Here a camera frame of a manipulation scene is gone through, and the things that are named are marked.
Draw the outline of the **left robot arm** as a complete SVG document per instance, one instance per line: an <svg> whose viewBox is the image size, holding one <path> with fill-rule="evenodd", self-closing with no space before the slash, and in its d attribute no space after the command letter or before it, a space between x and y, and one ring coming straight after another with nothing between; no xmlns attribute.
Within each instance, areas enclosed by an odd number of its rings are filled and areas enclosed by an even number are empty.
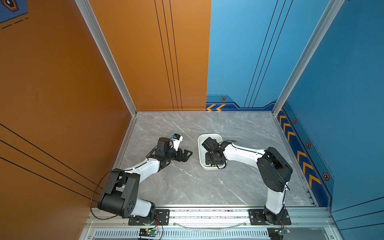
<svg viewBox="0 0 384 240"><path fill-rule="evenodd" d="M143 162L128 169L113 169L98 200L98 209L123 219L134 217L145 225L152 224L156 217L156 205L138 198L139 185L171 161L188 161L193 152L179 148L182 140L179 134L159 138Z"/></svg>

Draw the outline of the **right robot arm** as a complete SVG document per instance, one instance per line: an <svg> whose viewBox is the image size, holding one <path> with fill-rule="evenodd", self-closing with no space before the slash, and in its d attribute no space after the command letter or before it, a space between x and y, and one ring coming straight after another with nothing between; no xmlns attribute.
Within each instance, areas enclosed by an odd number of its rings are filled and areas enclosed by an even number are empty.
<svg viewBox="0 0 384 240"><path fill-rule="evenodd" d="M273 147L265 150L242 148L233 141L223 141L217 134L201 135L198 139L199 158L203 169L222 170L229 161L249 165L259 170L268 188L267 201L263 210L266 224L279 225L287 219L285 195L289 190L293 169Z"/></svg>

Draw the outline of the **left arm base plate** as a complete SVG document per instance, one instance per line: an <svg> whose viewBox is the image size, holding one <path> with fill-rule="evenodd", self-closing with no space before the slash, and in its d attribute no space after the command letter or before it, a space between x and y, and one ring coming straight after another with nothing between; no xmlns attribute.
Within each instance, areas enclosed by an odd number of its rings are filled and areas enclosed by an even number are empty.
<svg viewBox="0 0 384 240"><path fill-rule="evenodd" d="M170 210L169 209L155 209L150 212L146 217L130 217L129 226L167 226L170 220Z"/></svg>

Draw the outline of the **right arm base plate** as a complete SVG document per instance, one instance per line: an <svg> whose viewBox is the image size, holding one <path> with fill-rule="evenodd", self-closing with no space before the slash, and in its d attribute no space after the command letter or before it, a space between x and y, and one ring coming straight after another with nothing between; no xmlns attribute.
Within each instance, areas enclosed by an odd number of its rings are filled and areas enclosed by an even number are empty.
<svg viewBox="0 0 384 240"><path fill-rule="evenodd" d="M268 209L250 209L248 214L252 226L281 224L289 226L292 224L286 208L283 208L278 214L274 214Z"/></svg>

